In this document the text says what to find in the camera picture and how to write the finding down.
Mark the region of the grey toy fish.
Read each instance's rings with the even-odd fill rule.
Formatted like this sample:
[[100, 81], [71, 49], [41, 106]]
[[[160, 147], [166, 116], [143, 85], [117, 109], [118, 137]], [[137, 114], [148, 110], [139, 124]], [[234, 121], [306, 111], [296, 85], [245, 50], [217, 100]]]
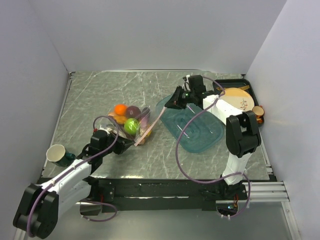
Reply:
[[120, 135], [120, 128], [117, 124], [101, 124], [99, 127], [98, 127], [98, 130], [103, 130], [109, 134], [118, 134]]

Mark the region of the green apple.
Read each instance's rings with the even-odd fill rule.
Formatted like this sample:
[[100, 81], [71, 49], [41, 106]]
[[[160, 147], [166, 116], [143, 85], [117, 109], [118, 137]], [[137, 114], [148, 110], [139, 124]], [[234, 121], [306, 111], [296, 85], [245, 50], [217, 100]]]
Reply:
[[140, 128], [140, 123], [135, 118], [128, 118], [123, 125], [124, 131], [129, 135], [135, 135]]

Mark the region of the clear zip top bag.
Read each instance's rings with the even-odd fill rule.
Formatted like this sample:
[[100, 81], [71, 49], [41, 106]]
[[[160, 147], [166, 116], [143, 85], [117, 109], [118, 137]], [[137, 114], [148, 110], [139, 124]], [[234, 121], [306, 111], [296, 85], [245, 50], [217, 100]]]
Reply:
[[133, 141], [134, 146], [143, 145], [166, 109], [163, 106], [160, 112], [156, 113], [148, 106], [138, 107], [120, 103], [107, 114], [109, 124], [101, 123], [96, 126], [100, 119], [98, 117], [93, 121], [93, 130], [105, 130], [108, 133], [119, 134], [120, 137]]

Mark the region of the orange tangerine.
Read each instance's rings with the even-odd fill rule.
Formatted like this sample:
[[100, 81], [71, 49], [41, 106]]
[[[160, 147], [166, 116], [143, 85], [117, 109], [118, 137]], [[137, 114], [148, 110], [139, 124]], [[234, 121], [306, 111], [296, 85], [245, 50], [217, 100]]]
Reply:
[[117, 104], [114, 107], [114, 113], [118, 116], [124, 116], [126, 114], [127, 106], [125, 104]]

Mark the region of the teal transparent food tray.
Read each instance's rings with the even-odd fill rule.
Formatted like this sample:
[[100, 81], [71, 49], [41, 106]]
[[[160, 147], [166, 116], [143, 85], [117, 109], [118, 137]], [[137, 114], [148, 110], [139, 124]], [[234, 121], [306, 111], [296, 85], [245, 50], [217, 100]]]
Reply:
[[[178, 139], [185, 125], [202, 109], [193, 103], [185, 109], [167, 108], [160, 117], [160, 123], [154, 128], [154, 139], [167, 141]], [[205, 112], [186, 128], [179, 142], [189, 153], [198, 154], [218, 143], [224, 136], [224, 125], [217, 117]]]

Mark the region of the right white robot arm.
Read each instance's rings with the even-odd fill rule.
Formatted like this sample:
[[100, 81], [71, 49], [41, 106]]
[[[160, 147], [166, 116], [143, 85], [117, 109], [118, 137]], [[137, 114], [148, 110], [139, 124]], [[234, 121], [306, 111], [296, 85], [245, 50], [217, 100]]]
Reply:
[[182, 129], [183, 133], [193, 121], [205, 113], [212, 114], [225, 125], [228, 161], [221, 177], [210, 180], [208, 183], [224, 181], [225, 183], [219, 186], [218, 192], [222, 198], [230, 199], [237, 192], [235, 185], [246, 178], [245, 168], [249, 158], [262, 143], [259, 124], [253, 111], [242, 111], [222, 99], [226, 94], [224, 88], [221, 89], [220, 94], [207, 90], [204, 85], [205, 79], [206, 76], [203, 75], [185, 76], [187, 88], [177, 86], [163, 108], [182, 110], [188, 104], [195, 104], [201, 108], [201, 111], [186, 123]]

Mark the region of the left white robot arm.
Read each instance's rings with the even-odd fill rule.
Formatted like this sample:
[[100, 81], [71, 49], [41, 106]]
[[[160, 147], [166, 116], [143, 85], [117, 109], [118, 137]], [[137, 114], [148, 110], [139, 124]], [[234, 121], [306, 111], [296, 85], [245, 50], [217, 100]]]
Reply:
[[92, 177], [111, 153], [120, 155], [134, 141], [117, 133], [97, 130], [77, 158], [56, 177], [42, 183], [30, 184], [20, 200], [13, 218], [13, 226], [25, 231], [30, 237], [47, 238], [59, 218], [80, 201], [99, 201], [104, 190]]

